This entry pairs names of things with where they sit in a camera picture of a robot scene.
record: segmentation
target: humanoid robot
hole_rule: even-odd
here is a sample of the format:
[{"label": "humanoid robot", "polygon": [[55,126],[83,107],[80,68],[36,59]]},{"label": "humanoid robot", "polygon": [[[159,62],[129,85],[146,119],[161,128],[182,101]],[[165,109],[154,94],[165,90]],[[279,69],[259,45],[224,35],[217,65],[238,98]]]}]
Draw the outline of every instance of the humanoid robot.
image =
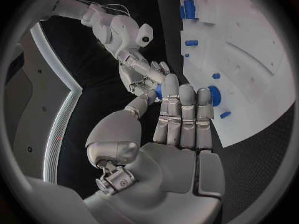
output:
[{"label": "humanoid robot", "polygon": [[[225,192],[220,158],[213,153],[208,88],[195,93],[179,86],[165,62],[151,64],[139,53],[153,29],[127,15],[111,15],[98,4],[51,0],[44,19],[57,15],[81,20],[119,61],[126,89],[137,97],[101,120],[86,141],[90,163],[103,170],[99,191],[85,200],[103,223],[210,223]],[[161,102],[153,143],[140,148],[138,121],[148,105]]]}]

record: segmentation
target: white panel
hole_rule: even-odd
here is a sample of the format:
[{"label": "white panel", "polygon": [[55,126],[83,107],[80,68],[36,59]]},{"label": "white panel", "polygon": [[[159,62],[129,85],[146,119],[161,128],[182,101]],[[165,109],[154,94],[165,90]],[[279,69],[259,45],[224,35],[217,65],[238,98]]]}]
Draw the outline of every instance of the white panel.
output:
[{"label": "white panel", "polygon": [[[200,0],[194,1],[198,8]],[[184,57],[183,72],[195,89],[219,88],[222,101],[214,109],[213,123],[227,147],[275,122],[294,102],[295,87],[284,48],[258,9],[249,0],[212,1],[212,6],[198,9],[199,19],[183,20],[182,55],[188,50],[186,39],[199,40]],[[204,22],[211,7],[216,9],[213,25]],[[213,73],[221,78],[214,80]],[[221,119],[226,111],[231,115]]]}]

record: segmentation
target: curved light strip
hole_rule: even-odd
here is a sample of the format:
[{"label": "curved light strip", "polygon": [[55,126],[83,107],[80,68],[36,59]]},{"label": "curved light strip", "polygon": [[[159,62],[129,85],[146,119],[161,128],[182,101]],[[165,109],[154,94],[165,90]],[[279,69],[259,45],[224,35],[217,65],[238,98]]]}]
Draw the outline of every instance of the curved light strip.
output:
[{"label": "curved light strip", "polygon": [[70,89],[70,93],[66,97],[59,112],[57,113],[57,116],[51,128],[44,157],[43,180],[56,184],[58,158],[62,139],[68,121],[78,102],[79,97],[82,94],[82,88],[66,70],[60,59],[53,51],[39,23],[37,23],[31,29],[31,34],[36,46],[38,47],[40,53],[42,54],[48,65],[61,79],[61,81]]}]

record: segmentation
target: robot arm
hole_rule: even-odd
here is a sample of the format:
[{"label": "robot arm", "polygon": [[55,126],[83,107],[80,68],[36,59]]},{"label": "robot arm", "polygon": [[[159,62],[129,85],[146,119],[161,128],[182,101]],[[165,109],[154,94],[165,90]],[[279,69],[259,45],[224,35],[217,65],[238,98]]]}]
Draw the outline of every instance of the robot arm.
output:
[{"label": "robot arm", "polygon": [[138,51],[153,40],[149,25],[139,27],[129,16],[111,15],[98,4],[86,5],[77,0],[57,0],[45,17],[54,15],[80,20],[92,28],[95,37],[119,61],[119,73],[129,92],[140,95],[163,83],[168,66],[156,62],[150,65]]}]

